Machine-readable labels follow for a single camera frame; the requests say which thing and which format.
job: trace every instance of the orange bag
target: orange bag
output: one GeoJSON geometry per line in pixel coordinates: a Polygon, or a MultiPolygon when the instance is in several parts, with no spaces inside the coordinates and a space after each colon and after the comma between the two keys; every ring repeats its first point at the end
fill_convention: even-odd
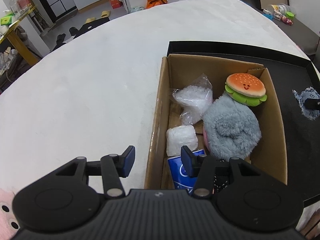
{"type": "Polygon", "coordinates": [[[147,0],[146,9],[149,9],[153,6],[160,5],[160,4],[167,4],[167,0],[147,0]]]}

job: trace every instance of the black shoe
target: black shoe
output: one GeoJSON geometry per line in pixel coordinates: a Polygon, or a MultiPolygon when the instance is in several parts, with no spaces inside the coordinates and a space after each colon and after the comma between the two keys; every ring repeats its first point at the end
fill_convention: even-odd
{"type": "Polygon", "coordinates": [[[57,37],[57,44],[63,43],[64,42],[64,38],[66,37],[66,34],[59,34],[57,37]]]}
{"type": "Polygon", "coordinates": [[[69,29],[69,32],[70,32],[71,36],[76,36],[77,33],[78,33],[78,31],[79,31],[79,30],[78,30],[76,27],[71,27],[71,28],[69,29]]]}

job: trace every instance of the yellow slipper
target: yellow slipper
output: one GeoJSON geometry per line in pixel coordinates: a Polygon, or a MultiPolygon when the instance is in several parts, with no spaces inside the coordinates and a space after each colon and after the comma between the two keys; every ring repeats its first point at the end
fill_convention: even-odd
{"type": "Polygon", "coordinates": [[[105,18],[105,17],[109,17],[110,16],[110,13],[111,13],[111,11],[103,11],[102,13],[101,13],[101,18],[105,18]]]}
{"type": "Polygon", "coordinates": [[[95,20],[96,20],[95,17],[88,18],[88,19],[85,21],[85,23],[90,23],[90,22],[93,22],[93,21],[95,21],[95,20]]]}

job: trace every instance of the white table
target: white table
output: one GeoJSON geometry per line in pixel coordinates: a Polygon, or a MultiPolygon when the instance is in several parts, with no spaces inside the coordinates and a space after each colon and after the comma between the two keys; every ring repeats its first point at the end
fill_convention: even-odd
{"type": "MultiPolygon", "coordinates": [[[[142,188],[169,41],[224,41],[307,56],[239,0],[184,0],[101,25],[47,55],[0,96],[0,187],[20,190],[76,156],[136,147],[124,188],[142,188]]],[[[100,178],[90,186],[102,192],[100,178]]]]}

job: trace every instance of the green lettuce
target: green lettuce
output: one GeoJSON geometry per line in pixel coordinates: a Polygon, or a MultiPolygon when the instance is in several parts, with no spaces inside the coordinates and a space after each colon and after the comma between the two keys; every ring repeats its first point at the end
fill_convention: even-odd
{"type": "Polygon", "coordinates": [[[263,95],[260,98],[251,98],[247,97],[245,95],[242,95],[236,91],[234,91],[231,87],[229,87],[227,84],[224,86],[229,96],[231,96],[235,101],[244,104],[246,106],[258,106],[262,102],[265,102],[267,100],[267,95],[263,95]]]}

